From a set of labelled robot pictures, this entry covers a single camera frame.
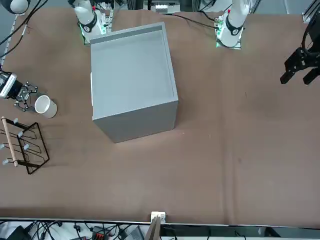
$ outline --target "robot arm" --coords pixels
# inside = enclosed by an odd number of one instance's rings
[[[298,47],[291,56],[285,61],[285,73],[280,78],[282,84],[286,84],[296,72],[311,68],[303,77],[303,82],[309,85],[316,77],[320,75],[320,7],[315,11],[312,19],[306,27],[301,47]],[[307,49],[306,37],[310,36],[312,47]]]
[[[88,43],[92,37],[102,34],[103,19],[106,16],[98,10],[94,11],[90,0],[68,0],[68,3],[74,9]]]
[[[250,11],[249,0],[232,0],[229,13],[224,15],[223,27],[217,37],[226,47],[235,46],[241,36],[243,25]]]
[[[24,14],[30,5],[30,0],[0,0],[2,6],[11,14]]]

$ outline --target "metal frame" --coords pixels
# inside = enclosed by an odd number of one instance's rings
[[[161,217],[154,217],[144,240],[159,240],[161,229]]]
[[[35,171],[40,169],[44,164],[46,164],[50,160],[49,153],[48,153],[48,150],[47,150],[43,135],[42,135],[41,130],[40,130],[40,126],[39,126],[39,124],[37,122],[31,124],[30,126],[27,126],[27,125],[21,124],[21,123],[19,123],[17,121],[12,121],[12,120],[7,119],[7,118],[5,120],[6,120],[6,122],[8,124],[23,130],[19,134],[14,134],[14,133],[9,132],[9,136],[11,138],[17,139],[17,141],[19,143],[18,145],[17,144],[13,144],[13,145],[14,146],[19,146],[20,147],[20,151],[16,150],[16,149],[14,149],[14,151],[18,152],[18,153],[21,153],[22,157],[23,157],[23,160],[17,159],[17,160],[14,160],[14,162],[9,162],[9,163],[17,163],[18,165],[25,166],[27,173],[29,175],[31,175]],[[33,131],[34,129],[38,130],[40,138],[37,138],[37,134]],[[33,136],[26,136],[25,133],[27,133],[27,132],[32,132],[34,134],[34,137]],[[0,134],[4,134],[5,135],[6,132],[4,130],[0,129]],[[43,152],[41,151],[40,146],[38,146],[37,144],[33,143],[32,140],[41,140],[42,141],[44,152],[45,152],[44,153],[44,155],[45,155],[44,157],[42,156]],[[33,149],[32,147],[29,147],[29,148],[25,149],[24,146],[27,145],[27,144],[28,145],[32,145],[33,147],[36,147],[37,150]],[[28,154],[36,156],[36,157],[42,159],[43,162],[41,164],[31,163]]]
[[[261,0],[256,0],[255,4],[251,8],[250,13],[254,14],[256,12],[257,8],[259,7],[260,3],[261,3]]]
[[[302,13],[302,19],[305,24],[309,23],[311,18],[316,12],[316,9],[320,6],[320,0],[313,0],[313,2]]]

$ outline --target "wooden dowel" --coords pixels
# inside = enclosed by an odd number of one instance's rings
[[[10,133],[9,133],[9,130],[8,130],[8,125],[7,125],[7,120],[6,120],[6,118],[4,116],[1,117],[1,120],[2,120],[2,123],[3,123],[6,139],[8,140],[8,144],[9,144],[9,148],[10,148],[13,164],[14,164],[15,167],[17,167],[18,166],[18,162],[17,162],[17,159],[16,159],[14,146],[12,145],[12,142],[11,142]]]

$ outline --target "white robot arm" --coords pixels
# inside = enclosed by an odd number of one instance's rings
[[[2,6],[15,15],[24,14],[30,5],[30,0],[0,0]]]
[[[226,47],[235,46],[241,36],[243,25],[250,11],[249,0],[232,0],[229,13],[223,16],[223,27],[217,37]]]
[[[68,3],[74,9],[84,37],[89,43],[91,37],[102,34],[102,14],[93,10],[89,0],[68,0]]]

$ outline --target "floor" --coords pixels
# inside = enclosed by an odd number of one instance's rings
[[[208,12],[218,12],[226,9],[232,0],[217,0],[213,7],[207,8]],[[257,14],[301,14],[312,0],[262,0],[256,9]],[[205,1],[201,3],[201,8],[205,6]],[[45,7],[69,7],[67,0],[49,0]],[[8,13],[0,6],[0,39],[4,39],[12,27],[15,16]],[[0,46],[0,53],[5,51],[5,44]]]

